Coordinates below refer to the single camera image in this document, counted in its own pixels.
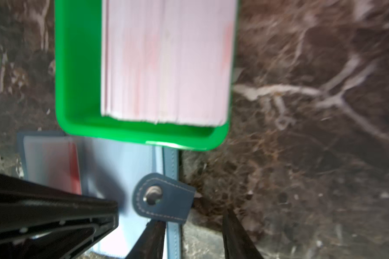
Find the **blue card holder wallet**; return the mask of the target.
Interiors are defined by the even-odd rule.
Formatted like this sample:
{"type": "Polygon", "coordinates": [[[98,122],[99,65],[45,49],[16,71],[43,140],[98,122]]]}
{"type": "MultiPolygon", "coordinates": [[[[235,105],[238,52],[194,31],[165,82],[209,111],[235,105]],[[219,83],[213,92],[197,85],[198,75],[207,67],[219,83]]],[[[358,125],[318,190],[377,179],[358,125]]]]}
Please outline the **blue card holder wallet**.
{"type": "MultiPolygon", "coordinates": [[[[58,131],[20,132],[17,145],[23,172],[26,136],[72,137],[58,131]]],[[[118,227],[91,251],[124,258],[149,221],[158,219],[166,222],[164,258],[181,258],[180,227],[188,218],[196,190],[178,180],[178,150],[108,139],[72,138],[77,145],[81,195],[113,200],[119,206],[118,227]]]]}

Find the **green card tray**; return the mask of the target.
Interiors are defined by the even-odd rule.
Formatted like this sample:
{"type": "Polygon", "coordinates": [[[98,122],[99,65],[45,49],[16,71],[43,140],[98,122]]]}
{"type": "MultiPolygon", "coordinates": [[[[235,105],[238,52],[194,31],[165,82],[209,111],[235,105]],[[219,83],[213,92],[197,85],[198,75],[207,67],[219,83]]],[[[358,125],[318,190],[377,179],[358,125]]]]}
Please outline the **green card tray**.
{"type": "Polygon", "coordinates": [[[100,113],[101,1],[55,2],[56,117],[66,133],[179,150],[209,151],[226,139],[219,127],[123,122],[100,113]]]}

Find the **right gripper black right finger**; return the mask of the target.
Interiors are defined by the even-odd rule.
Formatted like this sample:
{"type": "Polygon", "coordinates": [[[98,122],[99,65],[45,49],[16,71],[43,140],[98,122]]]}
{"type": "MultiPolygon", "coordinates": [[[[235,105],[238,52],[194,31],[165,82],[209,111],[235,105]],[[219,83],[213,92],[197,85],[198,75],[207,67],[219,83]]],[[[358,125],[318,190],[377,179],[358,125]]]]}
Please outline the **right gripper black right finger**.
{"type": "Polygon", "coordinates": [[[226,259],[263,259],[235,213],[226,209],[222,234],[226,259]]]}

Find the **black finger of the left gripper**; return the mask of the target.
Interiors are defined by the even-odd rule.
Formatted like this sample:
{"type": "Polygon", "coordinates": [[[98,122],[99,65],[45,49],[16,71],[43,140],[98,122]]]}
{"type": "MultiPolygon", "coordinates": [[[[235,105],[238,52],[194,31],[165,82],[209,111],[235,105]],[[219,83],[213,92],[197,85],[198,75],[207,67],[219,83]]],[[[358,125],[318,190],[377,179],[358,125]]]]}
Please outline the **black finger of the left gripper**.
{"type": "Polygon", "coordinates": [[[118,227],[118,203],[0,174],[0,259],[76,259],[118,227]]]}

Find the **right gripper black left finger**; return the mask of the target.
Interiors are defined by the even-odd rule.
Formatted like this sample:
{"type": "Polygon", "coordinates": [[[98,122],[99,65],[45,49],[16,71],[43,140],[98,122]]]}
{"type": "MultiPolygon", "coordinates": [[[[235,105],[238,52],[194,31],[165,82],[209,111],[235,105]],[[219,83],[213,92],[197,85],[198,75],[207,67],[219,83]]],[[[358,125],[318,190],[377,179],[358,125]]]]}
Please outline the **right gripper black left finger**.
{"type": "Polygon", "coordinates": [[[151,220],[125,259],[162,259],[166,222],[151,220]]]}

